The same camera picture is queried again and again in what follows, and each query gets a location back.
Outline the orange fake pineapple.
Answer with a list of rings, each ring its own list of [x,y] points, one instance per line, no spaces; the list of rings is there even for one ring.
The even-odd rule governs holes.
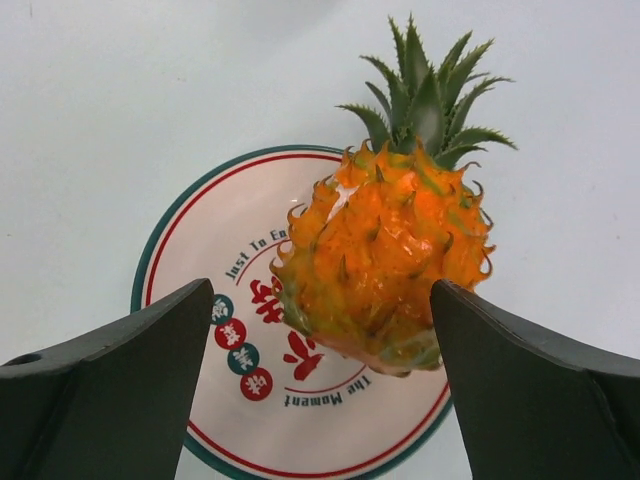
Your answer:
[[[288,244],[271,263],[286,325],[342,357],[395,377],[442,365],[430,292],[441,280],[466,290],[493,270],[484,190],[466,183],[471,154],[502,132],[467,117],[498,78],[477,70],[488,43],[461,36],[431,60],[414,22],[393,30],[395,67],[377,107],[350,104],[362,144],[317,180],[310,202],[287,214]]]

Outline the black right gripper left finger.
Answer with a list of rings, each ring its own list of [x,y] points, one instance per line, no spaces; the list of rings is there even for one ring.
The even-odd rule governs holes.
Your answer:
[[[197,279],[2,365],[2,478],[174,478],[213,300]]]

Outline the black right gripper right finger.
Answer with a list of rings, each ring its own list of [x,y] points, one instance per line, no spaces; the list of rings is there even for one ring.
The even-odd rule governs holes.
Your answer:
[[[430,300],[473,478],[638,478],[638,360],[446,280]]]

